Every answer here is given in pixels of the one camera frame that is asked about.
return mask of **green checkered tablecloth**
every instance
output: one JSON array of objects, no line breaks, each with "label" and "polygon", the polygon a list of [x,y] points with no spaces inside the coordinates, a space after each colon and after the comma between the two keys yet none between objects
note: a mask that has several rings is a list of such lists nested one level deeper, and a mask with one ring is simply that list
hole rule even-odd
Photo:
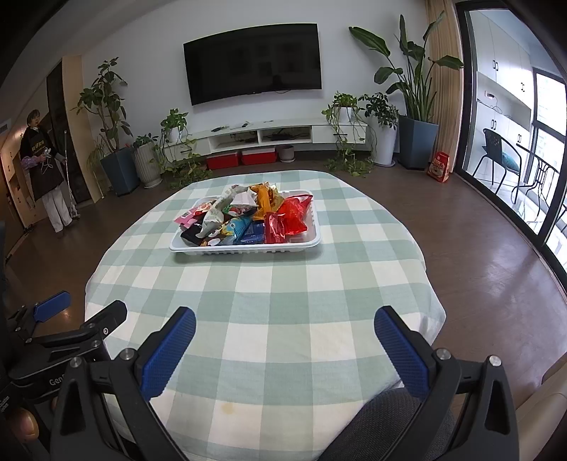
[{"label": "green checkered tablecloth", "polygon": [[[171,253],[173,219],[231,184],[310,190],[322,242],[297,253]],[[190,460],[312,460],[365,401],[399,378],[374,329],[392,305],[431,343],[445,312],[421,250],[384,207],[319,171],[192,184],[142,216],[87,285],[86,318],[115,299],[128,318],[106,339],[138,347],[178,306],[197,333],[151,404]],[[109,401],[119,427],[115,400]]]}]

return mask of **red snack bag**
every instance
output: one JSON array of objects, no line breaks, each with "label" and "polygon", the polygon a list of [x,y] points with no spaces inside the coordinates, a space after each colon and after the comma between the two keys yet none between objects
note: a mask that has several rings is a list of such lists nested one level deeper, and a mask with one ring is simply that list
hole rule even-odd
[{"label": "red snack bag", "polygon": [[285,243],[285,231],[282,218],[279,213],[272,211],[266,211],[264,214],[265,242],[267,244]]},{"label": "red snack bag", "polygon": [[307,230],[307,226],[303,222],[305,211],[311,203],[312,195],[295,195],[287,197],[278,210],[278,214],[282,216],[283,228],[285,235],[301,234]]},{"label": "red snack bag", "polygon": [[444,152],[437,152],[427,169],[427,174],[439,182],[447,181],[449,179],[449,156]]}]

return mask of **sliding glass door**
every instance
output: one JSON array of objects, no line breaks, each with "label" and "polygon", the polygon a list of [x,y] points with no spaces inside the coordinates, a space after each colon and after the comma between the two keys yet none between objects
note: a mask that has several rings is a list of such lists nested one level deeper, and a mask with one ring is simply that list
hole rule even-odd
[{"label": "sliding glass door", "polygon": [[454,170],[510,218],[567,288],[565,82],[501,5],[456,4],[465,93]]}]

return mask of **tv stand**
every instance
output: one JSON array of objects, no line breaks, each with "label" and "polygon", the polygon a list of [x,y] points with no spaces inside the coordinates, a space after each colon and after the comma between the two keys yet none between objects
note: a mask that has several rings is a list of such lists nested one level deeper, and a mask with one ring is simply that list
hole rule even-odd
[{"label": "tv stand", "polygon": [[[218,131],[201,131],[189,135],[197,142],[193,150],[202,156],[262,146],[298,144],[334,144],[337,133],[324,117],[312,119],[268,120],[236,125]],[[339,126],[350,144],[365,144],[367,125],[362,122]],[[168,158],[183,158],[187,147],[182,143],[168,144]]]}]

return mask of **wooden floor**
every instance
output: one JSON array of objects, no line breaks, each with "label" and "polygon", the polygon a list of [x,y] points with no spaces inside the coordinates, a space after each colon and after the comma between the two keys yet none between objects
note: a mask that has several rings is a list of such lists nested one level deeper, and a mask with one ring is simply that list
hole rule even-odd
[{"label": "wooden floor", "polygon": [[[241,166],[217,175],[283,169],[324,170],[322,161]],[[428,276],[447,312],[435,345],[461,359],[502,358],[516,405],[567,351],[567,305],[538,255],[476,190],[457,176],[439,184],[420,171],[376,168],[366,178],[338,174],[384,205],[419,243]],[[83,208],[82,218],[57,240],[50,223],[37,224],[7,264],[15,295],[26,302],[67,290],[73,305],[40,325],[38,334],[83,322],[84,289],[106,249],[140,216],[168,197],[167,185]]]}]

